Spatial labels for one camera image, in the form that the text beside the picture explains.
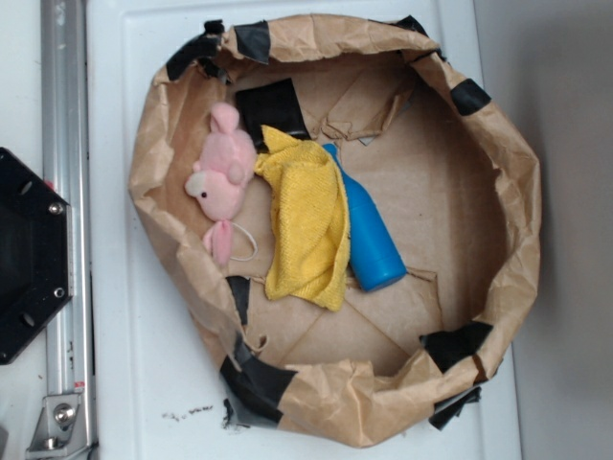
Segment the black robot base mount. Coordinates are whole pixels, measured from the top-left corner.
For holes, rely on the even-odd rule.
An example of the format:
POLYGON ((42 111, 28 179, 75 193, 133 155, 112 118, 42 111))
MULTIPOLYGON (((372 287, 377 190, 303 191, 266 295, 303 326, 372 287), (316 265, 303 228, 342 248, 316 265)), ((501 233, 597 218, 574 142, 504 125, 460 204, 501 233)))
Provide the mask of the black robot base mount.
POLYGON ((70 205, 1 149, 1 363, 12 363, 72 297, 70 205))

